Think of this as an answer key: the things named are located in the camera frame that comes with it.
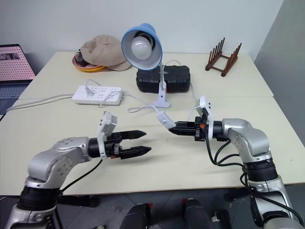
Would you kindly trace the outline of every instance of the black plastic case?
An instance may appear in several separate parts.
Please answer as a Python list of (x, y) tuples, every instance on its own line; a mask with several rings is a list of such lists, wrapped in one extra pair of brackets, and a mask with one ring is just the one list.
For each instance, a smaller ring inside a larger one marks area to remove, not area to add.
[[(187, 92), (190, 88), (190, 69), (183, 66), (165, 66), (164, 79), (167, 83), (167, 92)], [(138, 70), (137, 86), (141, 92), (158, 93), (160, 82), (160, 68), (151, 71)]]

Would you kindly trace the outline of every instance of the blue lamp shade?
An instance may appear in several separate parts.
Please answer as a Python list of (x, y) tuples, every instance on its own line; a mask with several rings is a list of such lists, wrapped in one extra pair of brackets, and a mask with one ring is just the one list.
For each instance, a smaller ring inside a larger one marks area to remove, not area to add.
[[(152, 54), (146, 60), (138, 59), (132, 52), (132, 41), (137, 36), (145, 37), (152, 45)], [(132, 27), (123, 36), (122, 51), (126, 60), (134, 67), (141, 70), (152, 70), (159, 66), (162, 60), (162, 46), (156, 31), (148, 23)]]

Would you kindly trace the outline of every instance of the keyboard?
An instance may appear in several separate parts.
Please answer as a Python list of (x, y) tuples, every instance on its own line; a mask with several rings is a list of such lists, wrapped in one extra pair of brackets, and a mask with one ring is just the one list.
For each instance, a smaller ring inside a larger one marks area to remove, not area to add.
[(27, 87), (0, 87), (0, 99), (18, 99)]

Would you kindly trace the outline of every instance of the desk lamp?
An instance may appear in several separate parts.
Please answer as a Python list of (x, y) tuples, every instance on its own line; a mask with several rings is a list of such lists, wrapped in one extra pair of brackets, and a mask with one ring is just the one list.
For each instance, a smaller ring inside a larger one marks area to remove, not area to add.
[(132, 27), (123, 36), (122, 51), (126, 60), (141, 70), (153, 70), (160, 66), (160, 83), (156, 107), (169, 107), (165, 100), (166, 82), (162, 66), (162, 47), (154, 27), (148, 23)]

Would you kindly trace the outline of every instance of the robotic arm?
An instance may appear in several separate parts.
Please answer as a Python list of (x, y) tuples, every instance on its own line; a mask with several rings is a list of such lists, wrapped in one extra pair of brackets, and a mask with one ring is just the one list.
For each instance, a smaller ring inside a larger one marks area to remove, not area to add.
[(146, 135), (139, 130), (113, 133), (117, 118), (105, 112), (100, 122), (97, 138), (70, 137), (63, 139), (49, 150), (37, 154), (29, 163), (29, 176), (18, 203), (13, 207), (6, 229), (48, 228), (55, 211), (60, 190), (67, 175), (79, 163), (101, 157), (127, 159), (141, 156), (150, 147), (136, 146), (123, 150), (120, 142)]
[(275, 169), (266, 134), (253, 128), (248, 121), (237, 118), (222, 121), (212, 119), (211, 125), (211, 106), (204, 96), (200, 100), (197, 107), (200, 116), (195, 118), (195, 122), (176, 122), (176, 127), (169, 131), (177, 135), (194, 136), (195, 141), (208, 141), (209, 138), (229, 140), (243, 162), (251, 212), (256, 225), (264, 229), (303, 229), (302, 219), (275, 204), (292, 208), (282, 179)]

